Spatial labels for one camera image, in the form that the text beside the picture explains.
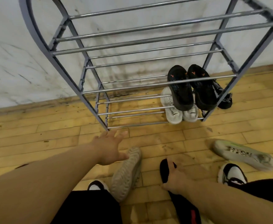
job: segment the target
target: shoe rack frame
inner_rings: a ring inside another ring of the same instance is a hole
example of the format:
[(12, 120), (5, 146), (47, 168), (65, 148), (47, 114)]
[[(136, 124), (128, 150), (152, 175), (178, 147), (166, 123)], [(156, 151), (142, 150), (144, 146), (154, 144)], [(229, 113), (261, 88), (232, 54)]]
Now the shoe rack frame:
[[(145, 109), (138, 109), (138, 110), (109, 112), (108, 107), (109, 107), (109, 104), (111, 104), (111, 103), (160, 98), (160, 97), (165, 97), (167, 95), (162, 96), (160, 94), (154, 94), (154, 95), (146, 95), (146, 96), (135, 96), (135, 97), (125, 98), (125, 99), (110, 99), (108, 96), (108, 92), (116, 91), (116, 90), (129, 90), (129, 89), (149, 88), (149, 87), (163, 87), (163, 86), (166, 86), (169, 84), (177, 84), (177, 83), (183, 83), (183, 82), (200, 81), (200, 80), (208, 80), (208, 79), (232, 78), (231, 81), (228, 83), (228, 85), (223, 90), (223, 92), (218, 97), (218, 102), (217, 102), (217, 105), (218, 105), (223, 100), (223, 98), (230, 92), (230, 90), (235, 86), (235, 84), (239, 81), (239, 79), (245, 74), (245, 72), (249, 69), (249, 67), (253, 64), (253, 62), (258, 58), (258, 56), (262, 53), (262, 51), (267, 47), (267, 45), (273, 39), (273, 10), (266, 7), (263, 3), (260, 3), (258, 0), (240, 0), (240, 1), (244, 1), (245, 3), (247, 3), (253, 9), (252, 11), (233, 13), (234, 7), (235, 7), (238, 0), (231, 0), (228, 5), (228, 8), (226, 10), (226, 13), (223, 15), (197, 18), (197, 19), (189, 19), (189, 20), (183, 20), (183, 21), (178, 21), (178, 22), (163, 23), (163, 24), (156, 24), (156, 25), (142, 26), (142, 27), (135, 27), (135, 28), (128, 28), (128, 29), (112, 30), (112, 31), (93, 33), (93, 34), (87, 34), (87, 35), (78, 35), (72, 21), (75, 19), (79, 19), (79, 18), (95, 17), (98, 15), (112, 14), (112, 13), (117, 13), (117, 12), (134, 11), (134, 10), (138, 10), (138, 9), (153, 8), (153, 7), (166, 6), (166, 5), (178, 4), (178, 3), (185, 3), (185, 2), (197, 1), (197, 0), (173, 0), (173, 1), (166, 1), (166, 2), (160, 2), (160, 3), (147, 4), (147, 5), (133, 6), (133, 7), (121, 8), (121, 9), (101, 11), (101, 12), (92, 12), (92, 13), (87, 13), (87, 14), (73, 15), (73, 16), (70, 16), (67, 13), (65, 7), (63, 6), (63, 4), (61, 3), (60, 0), (52, 0), (52, 1), (56, 4), (58, 9), (60, 10), (60, 12), (62, 14), (62, 21), (61, 21), (60, 25), (58, 26), (56, 33), (54, 34), (54, 36), (49, 44), (47, 44), (45, 42), (45, 40), (43, 39), (43, 37), (38, 29), (38, 26), (37, 26), (35, 18), (34, 18), (33, 10), (32, 10), (31, 0), (19, 0), (23, 19), (26, 23), (26, 26), (27, 26), (31, 36), (33, 37), (35, 43), (37, 44), (37, 46), (40, 48), (40, 50), (43, 52), (43, 54), (47, 57), (47, 59), (51, 62), (51, 64), (55, 67), (55, 69), (60, 73), (60, 75), (64, 78), (64, 80), (68, 83), (68, 85), (73, 89), (73, 91), (77, 94), (77, 96), (79, 96), (79, 98), (87, 106), (87, 108), (91, 111), (91, 113), (96, 117), (98, 122), (105, 128), (105, 130), (109, 130), (111, 128), (167, 123), (167, 121), (165, 121), (165, 122), (154, 122), (154, 123), (144, 123), (144, 124), (134, 124), (134, 125), (120, 125), (120, 126), (109, 127), (108, 126), (108, 119), (164, 113), (164, 111), (161, 111), (161, 110), (163, 110), (165, 108), (172, 107), (172, 106), (153, 107), (153, 108), (145, 108)], [(262, 15), (267, 20), (267, 22), (226, 28), (226, 25), (227, 25), (230, 18), (253, 15), (253, 14)], [(126, 42), (119, 42), (119, 43), (112, 43), (112, 44), (104, 44), (104, 45), (97, 45), (97, 46), (91, 46), (91, 47), (85, 47), (82, 43), (82, 39), (86, 39), (86, 38), (90, 38), (90, 37), (116, 35), (116, 34), (122, 34), (122, 33), (128, 33), (128, 32), (144, 31), (144, 30), (165, 28), (165, 27), (171, 27), (171, 26), (180, 26), (180, 25), (207, 22), (207, 21), (213, 21), (213, 20), (222, 20), (219, 29), (200, 31), (200, 32), (194, 32), (194, 33), (171, 35), (171, 36), (164, 36), (164, 37), (155, 37), (155, 38), (148, 38), (148, 39), (135, 40), (135, 41), (126, 41)], [(62, 35), (67, 27), (70, 29), (73, 36), (62, 37)], [(265, 28), (265, 27), (269, 28), (267, 33), (264, 35), (262, 40), (259, 42), (259, 44), (256, 46), (256, 48), (250, 54), (250, 56), (246, 59), (246, 61), (242, 64), (242, 66), (238, 67), (237, 64), (231, 58), (231, 56), (228, 54), (227, 50), (224, 48), (224, 46), (220, 42), (220, 38), (221, 38), (222, 34), (228, 33), (228, 32), (234, 32), (234, 31), (250, 30), (250, 29)], [(178, 46), (161, 47), (161, 48), (155, 48), (155, 49), (139, 50), (139, 51), (125, 52), (125, 53), (117, 53), (117, 54), (109, 54), (109, 55), (103, 55), (103, 56), (90, 57), (87, 53), (88, 51), (91, 51), (91, 50), (99, 50), (99, 49), (107, 49), (107, 48), (115, 48), (115, 47), (123, 47), (123, 46), (132, 46), (132, 45), (146, 44), (146, 43), (159, 42), (159, 41), (170, 41), (170, 40), (174, 40), (174, 39), (182, 39), (182, 38), (197, 37), (197, 36), (204, 36), (204, 35), (215, 35), (215, 38), (212, 41), (206, 41), (206, 42), (183, 44), (183, 45), (178, 45)], [(73, 41), (73, 40), (76, 41), (79, 48), (57, 51), (56, 48), (60, 42)], [(202, 44), (211, 44), (210, 50), (205, 51), (205, 52), (196, 52), (196, 53), (190, 53), (190, 54), (167, 56), (167, 57), (161, 57), (161, 58), (152, 58), (152, 59), (146, 59), (146, 60), (127, 61), (127, 62), (121, 62), (121, 63), (111, 63), (111, 64), (104, 64), (104, 65), (98, 65), (98, 66), (94, 66), (92, 64), (92, 59), (105, 58), (105, 57), (111, 57), (111, 56), (129, 55), (129, 54), (134, 54), (134, 53), (150, 52), (150, 51), (164, 50), (164, 49), (173, 49), (173, 48), (179, 48), (179, 47), (189, 47), (189, 46), (202, 45)], [(58, 55), (65, 55), (65, 54), (76, 53), (76, 52), (81, 52), (85, 58), (84, 67), (82, 69), (81, 78), (80, 78), (80, 81), (78, 84), (76, 84), (73, 81), (71, 76), (68, 74), (68, 72), (65, 70), (63, 65), (60, 63), (60, 61), (56, 57)], [(120, 84), (121, 82), (128, 82), (128, 81), (141, 80), (141, 79), (152, 79), (152, 78), (158, 78), (158, 77), (166, 77), (167, 75), (148, 76), (148, 77), (126, 79), (126, 80), (112, 81), (112, 82), (101, 82), (101, 80), (96, 72), (96, 68), (100, 68), (100, 67), (110, 67), (110, 66), (117, 66), (117, 65), (124, 65), (124, 64), (141, 63), (141, 62), (146, 62), (146, 61), (158, 61), (158, 60), (164, 60), (164, 59), (187, 57), (187, 56), (202, 55), (202, 54), (207, 54), (206, 60), (203, 65), (203, 68), (206, 69), (213, 53), (215, 53), (215, 52), (220, 52), (223, 55), (223, 57), (227, 61), (228, 65), (231, 67), (233, 74), (224, 75), (224, 76), (217, 76), (217, 77), (211, 76), (208, 78), (201, 78), (201, 79), (187, 79), (187, 80), (180, 80), (180, 81), (175, 81), (175, 82), (166, 82), (165, 81), (165, 82), (161, 82), (161, 83), (150, 83), (150, 84), (142, 84), (142, 85), (136, 85), (136, 86), (127, 86), (127, 87), (119, 86), (119, 87), (113, 88), (113, 89), (105, 89), (104, 85), (108, 84), (108, 83), (119, 83)], [(97, 83), (98, 83), (97, 90), (84, 91), (84, 82), (85, 82), (85, 80), (88, 80), (88, 77), (87, 77), (87, 70), (88, 69), (92, 72), (95, 79), (97, 80)], [(90, 104), (88, 99), (85, 97), (86, 94), (96, 94), (96, 104), (94, 107)], [(103, 96), (105, 98), (104, 102), (99, 102), (100, 94), (103, 94)], [(105, 113), (98, 113), (98, 105), (105, 105), (106, 112)], [(213, 112), (213, 110), (208, 111), (208, 112), (205, 112), (202, 110), (203, 117), (198, 118), (198, 119), (200, 119), (202, 121), (206, 121), (207, 118), (212, 114), (212, 112)]]

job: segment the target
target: beige shoe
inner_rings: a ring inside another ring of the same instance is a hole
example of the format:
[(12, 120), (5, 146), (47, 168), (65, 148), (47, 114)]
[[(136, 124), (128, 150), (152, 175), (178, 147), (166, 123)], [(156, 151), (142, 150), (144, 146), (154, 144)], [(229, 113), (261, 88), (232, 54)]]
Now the beige shoe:
[(114, 173), (110, 193), (118, 201), (123, 201), (132, 187), (135, 186), (141, 172), (142, 152), (139, 147), (127, 151), (129, 159)]

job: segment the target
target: red stripe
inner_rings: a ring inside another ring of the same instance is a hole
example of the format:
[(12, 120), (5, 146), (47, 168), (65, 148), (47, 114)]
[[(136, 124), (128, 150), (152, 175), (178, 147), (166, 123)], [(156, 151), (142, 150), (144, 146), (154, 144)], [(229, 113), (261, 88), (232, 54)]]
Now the red stripe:
[(191, 215), (192, 215), (192, 224), (197, 224), (196, 222), (196, 213), (194, 210), (191, 210)]

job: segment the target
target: white wall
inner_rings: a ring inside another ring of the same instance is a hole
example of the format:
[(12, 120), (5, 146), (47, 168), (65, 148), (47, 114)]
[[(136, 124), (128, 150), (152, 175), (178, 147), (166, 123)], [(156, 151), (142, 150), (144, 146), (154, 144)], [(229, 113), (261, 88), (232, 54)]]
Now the white wall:
[[(114, 8), (134, 6), (161, 2), (166, 0), (62, 0), (70, 15), (96, 12)], [(179, 21), (191, 18), (200, 18), (223, 14), (230, 0), (202, 0), (170, 6), (142, 9), (131, 12), (115, 13), (111, 15), (76, 19), (74, 24), (79, 34), (89, 34), (129, 27), (152, 25), (164, 22)], [(273, 8), (273, 0), (261, 0)], [(49, 42), (61, 21), (61, 15), (51, 0), (32, 0), (36, 21), (45, 40)], [(239, 1), (234, 12), (246, 11), (250, 8)], [(247, 16), (231, 19), (228, 27), (251, 23), (265, 22), (261, 16)], [(160, 37), (203, 30), (217, 29), (220, 21), (206, 22), (194, 25), (168, 27), (157, 30), (148, 30), (136, 33), (112, 35), (84, 40), (85, 46), (130, 41), (149, 37)], [(256, 29), (242, 32), (224, 34), (221, 38), (232, 58), (241, 65), (251, 53), (255, 45), (265, 34), (267, 29)], [(174, 41), (143, 44), (137, 46), (104, 49), (89, 52), (90, 56), (109, 54), (114, 52), (127, 52), (139, 49), (149, 49), (177, 44), (193, 43), (213, 40), (214, 35), (197, 38), (180, 39)], [(64, 42), (58, 46), (59, 50), (76, 48), (74, 41)], [(183, 53), (209, 50), (210, 45), (185, 47), (178, 49), (147, 52), (142, 54), (110, 57), (93, 60), (94, 65), (122, 62), (136, 59), (146, 59), (162, 56), (178, 55)], [(81, 53), (63, 55), (58, 57), (69, 74), (78, 83), (82, 65), (84, 63)], [(202, 65), (206, 55), (176, 58), (163, 61), (152, 61), (140, 64), (130, 64), (115, 67), (99, 68), (97, 72), (103, 82), (121, 80), (145, 75), (160, 75), (167, 73), (175, 64), (186, 69), (190, 64)], [(273, 64), (273, 41), (254, 63), (253, 67)], [(230, 70), (226, 61), (218, 53), (207, 68), (212, 74)], [(87, 71), (89, 80), (85, 83), (86, 90), (96, 89), (97, 84), (91, 71)], [(133, 81), (130, 84), (147, 83)], [(52, 67), (42, 52), (34, 43), (26, 29), (18, 0), (0, 0), (0, 108), (18, 104), (26, 104), (75, 95), (64, 82), (58, 72)]]

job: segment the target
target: yellow wooden floorboard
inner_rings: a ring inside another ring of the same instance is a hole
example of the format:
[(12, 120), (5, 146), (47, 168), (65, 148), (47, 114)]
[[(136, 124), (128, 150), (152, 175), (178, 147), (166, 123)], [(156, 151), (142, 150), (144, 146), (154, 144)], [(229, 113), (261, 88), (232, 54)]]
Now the yellow wooden floorboard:
[[(229, 81), (218, 80), (222, 86)], [(158, 89), (121, 98), (160, 92)], [(261, 172), (245, 163), (224, 160), (211, 150), (216, 139), (223, 139), (273, 156), (273, 73), (246, 75), (232, 92), (232, 107), (226, 110), (217, 108), (205, 122), (183, 121), (177, 125), (166, 123), (120, 130), (128, 131), (119, 145), (120, 150), (126, 152), (132, 146), (142, 150), (140, 178), (135, 189), (121, 203), (124, 224), (179, 223), (168, 192), (160, 186), (159, 166), (167, 157), (183, 165), (188, 176), (198, 181), (216, 182), (219, 168), (227, 162), (239, 165), (249, 181), (273, 178), (273, 171)], [(161, 106), (160, 99), (155, 98), (113, 103), (109, 111), (158, 106)], [(105, 105), (99, 105), (99, 112), (105, 112)], [(166, 121), (165, 113), (114, 118), (108, 122), (109, 126), (119, 126), (158, 121)], [(103, 127), (82, 102), (0, 115), (0, 175), (19, 165), (88, 143), (103, 131)], [(121, 162), (94, 166), (74, 190), (86, 190), (94, 179), (101, 179), (110, 187), (112, 175), (120, 166)]]

